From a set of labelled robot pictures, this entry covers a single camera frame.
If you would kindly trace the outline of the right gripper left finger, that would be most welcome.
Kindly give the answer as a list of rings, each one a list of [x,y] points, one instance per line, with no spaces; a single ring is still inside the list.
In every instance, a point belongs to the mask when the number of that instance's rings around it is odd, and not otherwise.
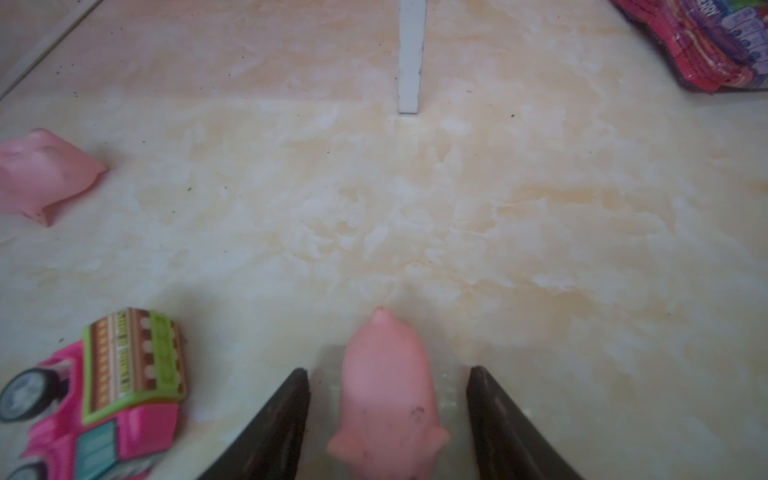
[[[310,399],[308,372],[297,368],[199,479],[295,479]]]

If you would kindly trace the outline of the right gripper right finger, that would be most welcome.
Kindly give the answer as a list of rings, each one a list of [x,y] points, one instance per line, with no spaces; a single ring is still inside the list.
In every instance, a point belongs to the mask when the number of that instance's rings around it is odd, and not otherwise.
[[[479,478],[582,480],[483,366],[466,387]]]

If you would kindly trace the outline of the pink square toy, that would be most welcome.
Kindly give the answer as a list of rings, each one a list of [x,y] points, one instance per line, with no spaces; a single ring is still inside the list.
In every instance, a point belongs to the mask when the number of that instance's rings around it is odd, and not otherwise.
[[[1,143],[1,212],[45,227],[49,207],[91,188],[108,166],[80,148],[38,128]]]

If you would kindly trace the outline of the wooden two-tier shelf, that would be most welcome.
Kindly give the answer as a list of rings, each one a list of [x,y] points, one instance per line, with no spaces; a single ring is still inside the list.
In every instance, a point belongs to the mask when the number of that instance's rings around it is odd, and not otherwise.
[[[426,0],[399,1],[398,112],[419,111],[427,16]]]

